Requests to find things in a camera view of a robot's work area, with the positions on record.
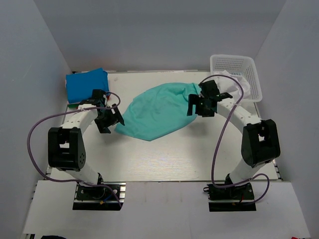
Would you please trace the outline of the white t shirt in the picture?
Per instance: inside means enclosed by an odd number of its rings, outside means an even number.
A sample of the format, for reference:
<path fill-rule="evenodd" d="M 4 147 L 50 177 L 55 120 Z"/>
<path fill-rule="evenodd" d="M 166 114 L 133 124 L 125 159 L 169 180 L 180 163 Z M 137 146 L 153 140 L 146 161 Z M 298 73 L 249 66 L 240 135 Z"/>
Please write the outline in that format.
<path fill-rule="evenodd" d="M 243 89 L 244 95 L 243 95 L 243 100 L 244 99 L 249 99 L 251 96 L 251 87 L 248 81 L 246 80 L 245 77 L 242 77 L 240 75 L 232 75 L 226 70 L 224 71 L 214 71 L 212 73 L 213 75 L 222 75 L 222 76 L 215 76 L 212 77 L 212 79 L 215 81 L 220 93 L 229 93 L 234 100 L 238 100 L 242 96 L 242 92 L 240 90 L 240 87 L 238 86 L 237 83 L 235 83 L 233 80 L 225 77 L 229 76 L 235 79 L 240 85 L 241 88 Z"/>

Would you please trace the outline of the teal t shirt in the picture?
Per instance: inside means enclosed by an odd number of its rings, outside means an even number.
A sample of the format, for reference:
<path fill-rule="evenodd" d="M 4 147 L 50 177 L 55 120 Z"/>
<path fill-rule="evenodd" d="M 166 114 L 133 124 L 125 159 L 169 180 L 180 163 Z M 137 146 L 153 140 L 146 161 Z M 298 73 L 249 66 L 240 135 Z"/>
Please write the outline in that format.
<path fill-rule="evenodd" d="M 115 132 L 152 141 L 177 131 L 196 119 L 188 116 L 188 96 L 198 95 L 195 83 L 165 83 L 136 96 L 123 113 L 125 124 L 118 124 Z"/>

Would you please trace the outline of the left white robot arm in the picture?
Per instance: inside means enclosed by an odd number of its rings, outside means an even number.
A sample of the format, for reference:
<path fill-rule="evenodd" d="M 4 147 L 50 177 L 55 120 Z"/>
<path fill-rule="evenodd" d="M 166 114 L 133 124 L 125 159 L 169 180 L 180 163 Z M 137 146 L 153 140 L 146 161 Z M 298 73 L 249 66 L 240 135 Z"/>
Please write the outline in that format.
<path fill-rule="evenodd" d="M 110 126 L 124 125 L 124 119 L 116 104 L 107 105 L 110 92 L 93 90 L 92 96 L 82 100 L 69 120 L 60 127 L 52 127 L 48 132 L 48 164 L 64 171 L 88 187 L 88 193 L 95 199 L 105 194 L 102 176 L 86 162 L 83 135 L 91 123 L 95 123 L 99 133 L 107 134 Z"/>

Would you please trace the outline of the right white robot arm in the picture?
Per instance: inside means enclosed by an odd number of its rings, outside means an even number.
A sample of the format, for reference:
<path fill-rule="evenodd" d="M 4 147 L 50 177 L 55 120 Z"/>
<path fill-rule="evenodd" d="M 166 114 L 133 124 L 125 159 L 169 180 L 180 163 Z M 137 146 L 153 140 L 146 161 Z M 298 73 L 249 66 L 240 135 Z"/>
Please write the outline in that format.
<path fill-rule="evenodd" d="M 281 154 L 276 123 L 250 114 L 240 102 L 244 90 L 239 87 L 240 97 L 234 100 L 232 95 L 219 91 L 214 80 L 199 83 L 200 94 L 188 96 L 187 115 L 197 114 L 202 117 L 213 117 L 215 114 L 226 118 L 214 150 L 211 176 L 215 173 L 215 162 L 223 135 L 229 123 L 232 123 L 242 134 L 241 159 L 235 169 L 228 174 L 230 183 L 226 184 L 226 195 L 232 199 L 243 193 L 243 186 L 259 176 L 262 167 Z"/>

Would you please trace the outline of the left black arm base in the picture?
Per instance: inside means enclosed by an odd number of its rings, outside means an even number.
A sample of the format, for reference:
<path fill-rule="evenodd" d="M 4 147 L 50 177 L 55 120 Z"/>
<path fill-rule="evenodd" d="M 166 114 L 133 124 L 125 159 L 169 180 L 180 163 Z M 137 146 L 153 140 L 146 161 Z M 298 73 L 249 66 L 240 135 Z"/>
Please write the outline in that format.
<path fill-rule="evenodd" d="M 76 187 L 72 210 L 119 211 L 121 209 L 113 193 L 104 187 Z"/>

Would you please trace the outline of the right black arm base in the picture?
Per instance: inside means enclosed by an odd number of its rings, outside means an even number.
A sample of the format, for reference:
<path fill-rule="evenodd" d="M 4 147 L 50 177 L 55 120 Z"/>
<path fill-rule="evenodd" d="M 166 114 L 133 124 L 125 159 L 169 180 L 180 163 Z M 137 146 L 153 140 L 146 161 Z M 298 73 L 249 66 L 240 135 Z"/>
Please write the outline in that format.
<path fill-rule="evenodd" d="M 208 194 L 210 212 L 253 212 L 256 211 L 255 197 L 250 183 L 231 188 L 216 188 L 207 184 L 203 188 Z"/>

